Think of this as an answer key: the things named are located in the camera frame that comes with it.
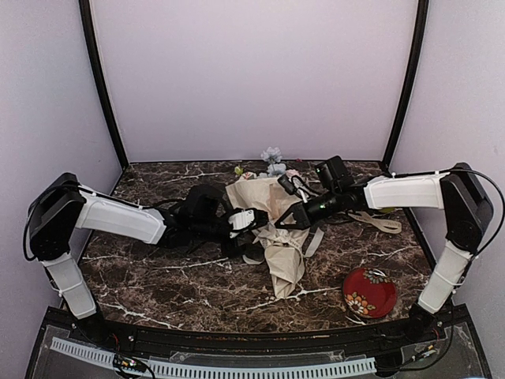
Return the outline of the beige wrapping paper sheet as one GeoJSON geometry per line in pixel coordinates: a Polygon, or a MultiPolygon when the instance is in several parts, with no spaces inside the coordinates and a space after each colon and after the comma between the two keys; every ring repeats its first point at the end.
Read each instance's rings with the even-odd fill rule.
{"type": "Polygon", "coordinates": [[[277,178],[240,178],[226,187],[226,195],[235,208],[267,212],[267,225],[253,232],[252,246],[258,251],[243,253],[242,259],[248,265],[267,264],[275,297],[287,298],[305,274],[303,245],[309,230],[279,229],[275,221],[299,198],[289,195],[277,178]]]}

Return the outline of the pink fake rose stem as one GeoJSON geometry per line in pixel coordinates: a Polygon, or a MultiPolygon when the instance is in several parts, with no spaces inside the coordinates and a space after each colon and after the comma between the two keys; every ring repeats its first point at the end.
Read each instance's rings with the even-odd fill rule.
{"type": "Polygon", "coordinates": [[[286,175],[288,178],[292,178],[295,175],[298,176],[299,172],[294,169],[289,169],[289,170],[286,170],[286,175]]]}

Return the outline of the blue fake flower stem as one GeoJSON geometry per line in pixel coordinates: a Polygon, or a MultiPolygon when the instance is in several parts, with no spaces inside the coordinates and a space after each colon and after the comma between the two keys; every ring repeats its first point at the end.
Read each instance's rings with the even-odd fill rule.
{"type": "Polygon", "coordinates": [[[286,173],[286,165],[282,162],[282,152],[279,147],[268,147],[261,152],[260,158],[267,164],[268,177],[276,177],[286,173]]]}

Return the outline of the white printed ribbon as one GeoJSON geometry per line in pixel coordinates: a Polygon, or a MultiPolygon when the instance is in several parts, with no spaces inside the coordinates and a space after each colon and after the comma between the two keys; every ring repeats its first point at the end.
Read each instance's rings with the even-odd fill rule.
{"type": "MultiPolygon", "coordinates": [[[[387,220],[379,216],[370,216],[367,212],[363,211],[340,212],[339,216],[345,216],[345,219],[342,222],[338,222],[338,225],[358,221],[373,225],[375,228],[388,234],[396,235],[402,231],[400,222],[387,220]]],[[[300,257],[311,257],[317,251],[324,236],[324,232],[317,228],[310,240],[309,246],[304,250],[303,243],[309,236],[309,228],[302,231],[277,229],[275,223],[270,221],[266,227],[261,227],[258,232],[254,231],[254,234],[256,239],[253,244],[246,253],[241,255],[243,261],[248,265],[260,265],[263,263],[266,257],[266,250],[270,246],[278,247],[281,251],[285,251],[288,248],[294,249],[300,257]]]]}

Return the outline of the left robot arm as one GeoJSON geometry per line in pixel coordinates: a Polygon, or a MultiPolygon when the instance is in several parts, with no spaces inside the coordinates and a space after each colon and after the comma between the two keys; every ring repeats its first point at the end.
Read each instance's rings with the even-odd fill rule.
{"type": "Polygon", "coordinates": [[[43,265],[70,313],[81,321],[81,332],[94,344],[104,344],[111,327],[97,315],[96,300],[71,255],[74,231],[100,231],[163,249],[210,241],[233,253],[253,219],[252,210],[231,208],[220,191],[208,185],[194,186],[184,200],[165,209],[96,192],[80,184],[76,175],[64,173],[30,204],[22,250],[26,261],[43,265]]]}

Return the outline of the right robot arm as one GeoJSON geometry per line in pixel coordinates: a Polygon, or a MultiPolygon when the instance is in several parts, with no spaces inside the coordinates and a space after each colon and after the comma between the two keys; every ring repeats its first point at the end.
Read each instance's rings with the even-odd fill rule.
{"type": "Polygon", "coordinates": [[[357,179],[337,156],[317,165],[316,173],[324,193],[291,205],[276,221],[278,229],[306,230],[338,212],[386,208],[440,211],[441,251],[414,306],[420,312],[402,326],[408,341],[422,341],[433,329],[430,315],[441,310],[487,246],[483,240],[494,208],[481,184],[486,175],[460,162],[439,171],[381,173],[357,179]]]}

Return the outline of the red floral plate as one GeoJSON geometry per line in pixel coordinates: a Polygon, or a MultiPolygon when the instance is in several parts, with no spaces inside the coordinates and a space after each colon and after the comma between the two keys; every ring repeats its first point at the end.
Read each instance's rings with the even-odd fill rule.
{"type": "Polygon", "coordinates": [[[351,271],[343,280],[342,293],[350,312],[368,319],[386,317],[398,298],[390,277],[375,268],[351,271]]]}

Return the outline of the black front table rail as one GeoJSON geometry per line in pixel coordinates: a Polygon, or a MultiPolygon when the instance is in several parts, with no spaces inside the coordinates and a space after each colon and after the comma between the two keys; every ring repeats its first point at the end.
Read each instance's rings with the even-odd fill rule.
{"type": "Polygon", "coordinates": [[[349,354],[360,352],[381,355],[412,343],[431,340],[439,346],[449,336],[451,323],[464,321],[467,315],[463,306],[457,306],[454,311],[446,310],[439,318],[442,326],[428,329],[417,340],[410,340],[403,335],[408,323],[406,319],[351,328],[279,333],[191,332],[117,321],[107,321],[106,326],[118,337],[121,352],[145,357],[168,357],[176,351],[262,355],[343,350],[349,354]]]}

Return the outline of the right black frame post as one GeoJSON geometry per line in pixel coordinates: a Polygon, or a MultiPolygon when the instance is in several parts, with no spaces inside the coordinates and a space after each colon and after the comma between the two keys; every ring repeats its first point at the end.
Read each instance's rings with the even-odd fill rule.
{"type": "Polygon", "coordinates": [[[425,37],[425,29],[428,20],[429,0],[419,0],[413,26],[413,35],[410,45],[410,53],[407,60],[406,71],[402,83],[402,90],[398,99],[398,106],[391,126],[391,132],[381,160],[382,168],[388,171],[395,156],[396,148],[400,140],[402,128],[406,120],[406,114],[410,105],[414,83],[417,76],[417,68],[421,58],[421,51],[425,37]]]}

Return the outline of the black frame post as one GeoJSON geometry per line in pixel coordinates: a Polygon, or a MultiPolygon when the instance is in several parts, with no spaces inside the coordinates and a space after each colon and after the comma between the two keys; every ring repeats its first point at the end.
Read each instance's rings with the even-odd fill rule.
{"type": "Polygon", "coordinates": [[[406,120],[406,114],[410,105],[414,83],[417,76],[417,68],[421,58],[421,51],[425,37],[425,29],[428,20],[429,0],[419,0],[413,26],[413,35],[410,45],[410,53],[407,60],[406,71],[402,83],[402,90],[398,99],[398,106],[391,126],[391,132],[381,160],[382,168],[388,171],[395,156],[396,148],[400,140],[402,128],[406,120]]]}
{"type": "Polygon", "coordinates": [[[85,44],[88,52],[88,60],[95,82],[95,89],[99,98],[99,103],[107,127],[107,132],[110,136],[115,155],[118,159],[120,168],[122,171],[124,171],[129,166],[129,160],[127,158],[125,147],[120,136],[118,124],[114,116],[112,102],[110,100],[102,67],[98,40],[96,38],[95,25],[92,16],[92,3],[89,0],[79,0],[78,6],[80,10],[80,19],[83,28],[85,44]]]}

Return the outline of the left black frame post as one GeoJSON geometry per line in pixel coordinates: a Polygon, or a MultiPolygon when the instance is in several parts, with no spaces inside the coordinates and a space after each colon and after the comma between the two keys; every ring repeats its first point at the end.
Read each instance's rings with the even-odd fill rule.
{"type": "Polygon", "coordinates": [[[80,10],[80,19],[83,28],[85,44],[88,52],[88,60],[95,82],[95,89],[99,98],[99,103],[107,127],[107,132],[110,136],[115,155],[118,159],[120,168],[122,171],[124,171],[129,166],[129,160],[127,158],[125,147],[120,136],[118,124],[114,116],[112,102],[110,100],[102,67],[98,40],[96,38],[95,25],[92,16],[92,3],[89,0],[79,0],[78,6],[80,10]]]}

